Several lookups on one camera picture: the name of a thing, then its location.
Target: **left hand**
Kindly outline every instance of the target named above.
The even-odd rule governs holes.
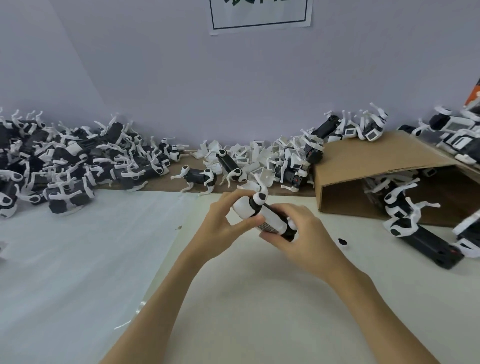
[[[224,192],[218,202],[210,205],[205,220],[185,248],[185,253],[193,254],[202,264],[226,251],[243,233],[265,222],[265,218],[257,215],[230,225],[227,214],[237,200],[243,196],[252,197],[254,191],[237,189],[235,192]]]

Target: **right hand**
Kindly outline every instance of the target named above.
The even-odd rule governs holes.
[[[298,239],[290,243],[280,235],[262,232],[260,237],[285,253],[300,268],[329,283],[339,269],[350,265],[320,219],[305,206],[275,204],[276,212],[290,217],[298,228]]]

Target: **table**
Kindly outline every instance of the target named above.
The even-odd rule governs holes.
[[[146,299],[160,285],[220,195],[197,199]],[[346,256],[441,363],[478,363],[480,262],[437,267],[390,235],[380,220],[327,215],[315,198],[270,196],[307,206]],[[231,223],[238,216],[228,215]],[[448,228],[427,227],[453,242]],[[375,363],[361,331],[333,290],[293,266],[252,230],[194,279],[168,344],[166,363]]]

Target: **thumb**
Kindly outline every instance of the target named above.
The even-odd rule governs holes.
[[[277,234],[272,234],[270,232],[262,232],[260,234],[260,237],[266,242],[269,242],[270,244],[272,244],[278,250],[281,250],[282,252],[286,252],[287,249],[291,246],[291,243],[289,243],[288,241],[286,241],[284,238],[282,238],[280,235],[277,235]]]
[[[233,233],[239,237],[243,233],[246,233],[248,230],[256,228],[259,225],[262,225],[265,222],[265,218],[262,215],[257,215],[252,218],[245,219],[238,224],[232,226]]]

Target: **hand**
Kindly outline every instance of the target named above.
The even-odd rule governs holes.
[[[200,259],[202,264],[226,251],[243,233],[265,222],[265,218],[257,215],[230,225],[227,214],[238,199],[253,196],[254,191],[237,189],[235,192],[224,192],[218,202],[210,205],[205,220],[185,249]]]
[[[329,278],[334,272],[350,264],[322,222],[307,207],[292,204],[277,204],[270,207],[289,216],[295,222],[299,237],[292,243],[280,235],[268,232],[262,232],[260,237],[284,252],[300,268],[329,283]]]

